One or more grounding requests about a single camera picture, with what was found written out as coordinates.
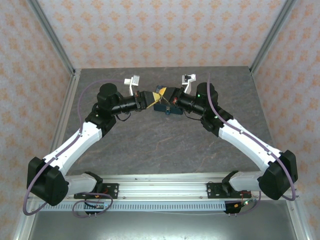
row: patterned wallpaper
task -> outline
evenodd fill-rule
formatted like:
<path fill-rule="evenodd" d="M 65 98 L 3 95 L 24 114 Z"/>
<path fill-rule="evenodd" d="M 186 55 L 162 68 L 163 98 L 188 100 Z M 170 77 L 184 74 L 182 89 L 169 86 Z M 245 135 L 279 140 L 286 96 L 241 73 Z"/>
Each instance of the patterned wallpaper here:
<path fill-rule="evenodd" d="M 295 4 L 255 83 L 276 146 L 296 154 L 297 188 L 320 236 L 320 1 Z"/>
<path fill-rule="evenodd" d="M 69 74 L 26 0 L 0 3 L 0 239 L 13 239 L 28 162 L 50 150 Z"/>
<path fill-rule="evenodd" d="M 285 0 L 39 0 L 75 68 L 250 66 Z"/>

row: white bracket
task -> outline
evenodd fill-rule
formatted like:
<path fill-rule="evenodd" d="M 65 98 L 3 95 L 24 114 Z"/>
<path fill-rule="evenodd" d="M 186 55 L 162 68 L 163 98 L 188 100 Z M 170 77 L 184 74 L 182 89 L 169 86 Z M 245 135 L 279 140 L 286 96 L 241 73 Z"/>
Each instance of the white bracket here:
<path fill-rule="evenodd" d="M 196 75 L 182 75 L 182 85 L 186 85 L 184 93 L 190 94 L 191 92 L 191 83 L 196 81 Z"/>
<path fill-rule="evenodd" d="M 140 79 L 140 76 L 138 75 L 133 75 L 133 77 L 131 78 L 124 79 L 124 85 L 129 85 L 130 96 L 134 95 L 134 92 L 132 91 L 132 86 L 139 86 L 139 79 Z"/>

